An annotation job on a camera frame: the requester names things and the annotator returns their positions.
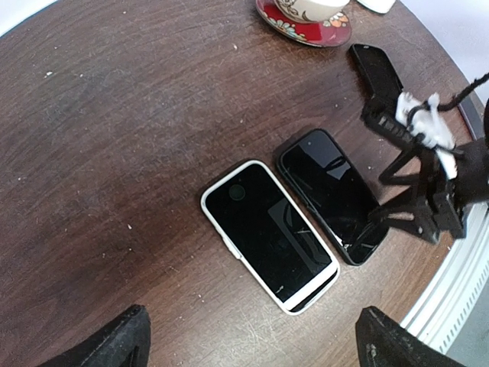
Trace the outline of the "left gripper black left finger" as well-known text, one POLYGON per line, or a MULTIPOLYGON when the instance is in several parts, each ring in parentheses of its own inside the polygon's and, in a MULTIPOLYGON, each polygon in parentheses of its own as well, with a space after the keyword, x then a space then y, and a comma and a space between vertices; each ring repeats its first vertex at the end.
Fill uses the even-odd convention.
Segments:
POLYGON ((43 366, 146 366, 151 321, 146 308, 134 304, 87 339, 47 360, 43 366))

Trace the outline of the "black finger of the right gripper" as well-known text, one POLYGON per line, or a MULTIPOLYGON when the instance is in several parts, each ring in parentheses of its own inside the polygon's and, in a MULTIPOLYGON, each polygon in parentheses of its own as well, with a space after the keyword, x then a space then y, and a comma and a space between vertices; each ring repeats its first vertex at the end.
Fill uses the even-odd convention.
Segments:
POLYGON ((407 189, 376 208, 369 215, 374 227, 388 226, 416 237, 434 237, 436 224, 432 218, 429 191, 435 173, 434 154, 424 148, 403 150, 380 174, 379 181, 387 186, 406 186, 407 189), (412 159, 420 162, 416 174, 399 175, 397 172, 412 159))

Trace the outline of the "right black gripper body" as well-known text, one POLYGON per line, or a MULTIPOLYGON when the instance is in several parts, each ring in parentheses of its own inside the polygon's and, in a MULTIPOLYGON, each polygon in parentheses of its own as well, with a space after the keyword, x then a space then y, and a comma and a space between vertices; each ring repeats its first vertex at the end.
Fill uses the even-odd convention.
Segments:
POLYGON ((427 210, 417 225, 420 238, 437 244, 441 232, 453 239, 467 235, 468 208, 488 201, 488 142, 484 139, 459 147, 458 174, 449 179, 432 151, 421 155, 420 182, 427 185, 427 210))

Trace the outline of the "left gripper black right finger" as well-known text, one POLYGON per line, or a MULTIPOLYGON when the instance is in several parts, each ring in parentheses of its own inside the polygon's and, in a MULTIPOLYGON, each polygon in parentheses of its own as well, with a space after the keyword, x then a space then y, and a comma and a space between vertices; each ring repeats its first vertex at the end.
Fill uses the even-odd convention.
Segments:
POLYGON ((408 333, 377 307, 366 307, 355 324, 361 367, 463 365, 408 333))

